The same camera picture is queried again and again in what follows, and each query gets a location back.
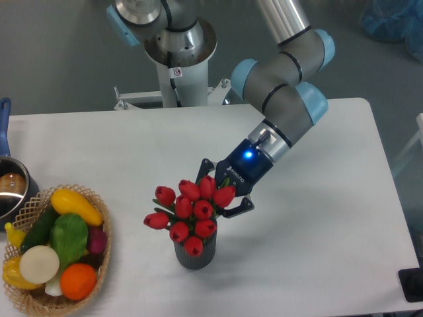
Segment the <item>yellow squash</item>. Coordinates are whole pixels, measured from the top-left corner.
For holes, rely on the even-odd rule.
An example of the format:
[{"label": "yellow squash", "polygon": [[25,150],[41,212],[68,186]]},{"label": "yellow squash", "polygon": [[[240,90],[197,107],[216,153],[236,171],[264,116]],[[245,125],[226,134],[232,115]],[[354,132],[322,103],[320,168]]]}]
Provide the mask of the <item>yellow squash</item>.
[{"label": "yellow squash", "polygon": [[78,192],[62,188],[52,194],[51,200],[53,208],[60,215],[76,213],[84,219],[87,225],[93,227],[98,227],[103,222],[100,212]]},{"label": "yellow squash", "polygon": [[18,287],[19,289],[37,289],[42,284],[33,284],[22,277],[19,269],[20,256],[10,259],[3,265],[3,280],[10,286]]}]

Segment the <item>orange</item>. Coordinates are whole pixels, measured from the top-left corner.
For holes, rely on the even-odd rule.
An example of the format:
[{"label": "orange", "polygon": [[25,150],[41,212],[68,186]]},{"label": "orange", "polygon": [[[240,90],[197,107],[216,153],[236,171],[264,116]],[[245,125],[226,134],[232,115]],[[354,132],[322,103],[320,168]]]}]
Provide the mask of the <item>orange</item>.
[{"label": "orange", "polygon": [[91,265],[76,263],[64,271],[60,279],[60,287],[67,298],[81,300],[91,293],[96,282],[97,276]]}]

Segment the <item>black cable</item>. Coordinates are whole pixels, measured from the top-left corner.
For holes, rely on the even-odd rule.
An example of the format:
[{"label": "black cable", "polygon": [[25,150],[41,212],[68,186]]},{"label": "black cable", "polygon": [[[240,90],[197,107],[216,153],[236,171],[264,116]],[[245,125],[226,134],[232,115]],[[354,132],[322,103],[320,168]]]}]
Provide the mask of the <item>black cable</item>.
[{"label": "black cable", "polygon": [[417,317],[421,312],[423,312],[423,309],[416,310],[409,317]]}]

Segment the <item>cucumber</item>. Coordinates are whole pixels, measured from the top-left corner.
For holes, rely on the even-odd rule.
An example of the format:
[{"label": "cucumber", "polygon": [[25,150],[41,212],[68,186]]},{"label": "cucumber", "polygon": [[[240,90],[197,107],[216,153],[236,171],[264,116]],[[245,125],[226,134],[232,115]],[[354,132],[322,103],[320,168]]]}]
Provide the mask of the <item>cucumber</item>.
[{"label": "cucumber", "polygon": [[59,214],[54,210],[53,206],[47,206],[22,241],[20,245],[21,254],[24,254],[34,246],[45,245],[50,239],[50,230],[58,217]]}]

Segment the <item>dark gray vase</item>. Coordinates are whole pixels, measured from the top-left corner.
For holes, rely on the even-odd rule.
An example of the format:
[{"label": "dark gray vase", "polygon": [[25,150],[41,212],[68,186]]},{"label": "dark gray vase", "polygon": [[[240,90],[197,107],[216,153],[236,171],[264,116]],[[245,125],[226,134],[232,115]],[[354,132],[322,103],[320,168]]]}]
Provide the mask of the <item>dark gray vase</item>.
[{"label": "dark gray vase", "polygon": [[217,231],[214,232],[211,239],[204,244],[204,249],[200,256],[189,255],[186,253],[183,244],[173,242],[174,251],[179,263],[187,269],[202,269],[207,266],[213,260],[216,251],[216,236]]}]

